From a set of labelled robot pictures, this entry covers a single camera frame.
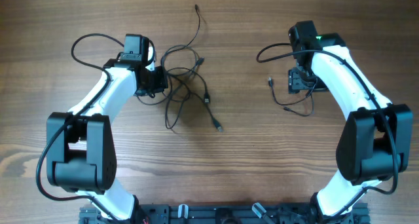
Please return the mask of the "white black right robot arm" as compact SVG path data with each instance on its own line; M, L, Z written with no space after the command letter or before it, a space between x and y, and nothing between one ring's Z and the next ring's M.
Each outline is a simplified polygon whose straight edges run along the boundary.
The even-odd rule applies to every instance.
M320 35L312 21L301 21L288 35L303 82L319 80L346 120L336 150L338 170L315 195L319 214L336 219L367 191L380 192L382 181L392 179L387 193L395 191L398 175L409 163L413 114L407 105L395 105L379 93L339 34Z

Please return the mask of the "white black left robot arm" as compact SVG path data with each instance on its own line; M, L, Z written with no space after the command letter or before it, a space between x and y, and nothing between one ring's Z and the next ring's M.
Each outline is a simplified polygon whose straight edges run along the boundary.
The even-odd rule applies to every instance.
M47 198L41 170L52 186L70 195L67 201L88 199L105 223L148 223L137 197L116 178L117 157L111 131L122 106L132 96L153 98L168 87L166 72L155 66L153 42L127 34L123 51L100 67L101 79L67 112L53 112L46 122L46 147L36 168L36 184Z

